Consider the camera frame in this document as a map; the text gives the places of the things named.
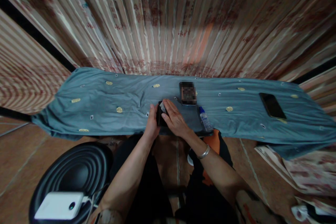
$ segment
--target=glue bottle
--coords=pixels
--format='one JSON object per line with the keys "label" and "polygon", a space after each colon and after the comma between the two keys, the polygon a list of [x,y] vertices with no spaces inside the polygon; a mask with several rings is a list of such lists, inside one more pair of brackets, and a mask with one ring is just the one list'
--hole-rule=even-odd
{"label": "glue bottle", "polygon": [[213,130],[212,125],[210,124],[209,118],[206,115],[206,112],[202,107],[199,108],[199,114],[201,116],[202,123],[204,125],[205,131],[206,132],[211,132]]}

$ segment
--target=tiled floor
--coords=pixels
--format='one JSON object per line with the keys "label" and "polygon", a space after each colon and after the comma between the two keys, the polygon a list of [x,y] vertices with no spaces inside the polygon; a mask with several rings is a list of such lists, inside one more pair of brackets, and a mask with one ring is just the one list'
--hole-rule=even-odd
{"label": "tiled floor", "polygon": [[[0,134],[24,122],[0,118]],[[29,124],[0,137],[0,223],[28,223],[30,199],[47,168],[65,151],[86,142],[50,137]],[[295,191],[253,149],[255,142],[225,138],[236,171],[271,209],[291,223],[298,223],[290,212]],[[189,147],[170,136],[159,136],[153,148],[162,183],[167,190],[187,186],[193,167],[186,159]],[[170,198],[173,210],[179,208],[177,197]]]}

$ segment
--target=black speaker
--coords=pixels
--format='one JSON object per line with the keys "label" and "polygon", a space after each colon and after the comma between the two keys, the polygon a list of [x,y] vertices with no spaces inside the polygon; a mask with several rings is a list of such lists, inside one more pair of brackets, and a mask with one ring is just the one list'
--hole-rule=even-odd
{"label": "black speaker", "polygon": [[[112,163],[111,150],[97,142],[82,143],[65,152],[49,167],[37,185],[29,206],[29,222],[82,224],[90,211],[90,202],[83,204],[72,220],[36,220],[34,216],[45,196],[52,191],[78,191],[92,197],[94,192],[110,183]],[[100,202],[106,189],[107,186],[96,195],[95,204]]]}

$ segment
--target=silver bracelet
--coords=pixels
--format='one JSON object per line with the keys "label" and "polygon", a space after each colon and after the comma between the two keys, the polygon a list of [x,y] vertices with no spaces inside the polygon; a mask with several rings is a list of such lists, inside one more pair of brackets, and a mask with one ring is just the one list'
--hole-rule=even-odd
{"label": "silver bracelet", "polygon": [[198,157],[197,157],[198,159],[203,159],[203,158],[205,158],[205,157],[209,154],[210,146],[209,146],[209,145],[206,145],[206,146],[207,146],[207,147],[206,147],[205,152],[204,152],[201,156],[198,156]]}

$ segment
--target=black pants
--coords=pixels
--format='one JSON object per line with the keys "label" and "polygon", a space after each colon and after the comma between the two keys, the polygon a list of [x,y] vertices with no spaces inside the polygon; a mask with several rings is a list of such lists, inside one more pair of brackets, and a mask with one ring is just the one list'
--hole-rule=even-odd
{"label": "black pants", "polygon": [[[141,136],[131,136],[117,150],[110,171],[111,180],[126,161]],[[219,154],[232,166],[228,147],[221,136]],[[187,223],[237,223],[235,211],[216,187],[202,183],[204,169],[196,154],[191,151],[189,155],[194,161],[194,171],[190,176],[185,193],[185,206],[176,211],[175,217]],[[149,154],[126,223],[152,223],[155,219],[172,216],[172,207],[162,185],[158,165],[155,157]]]}

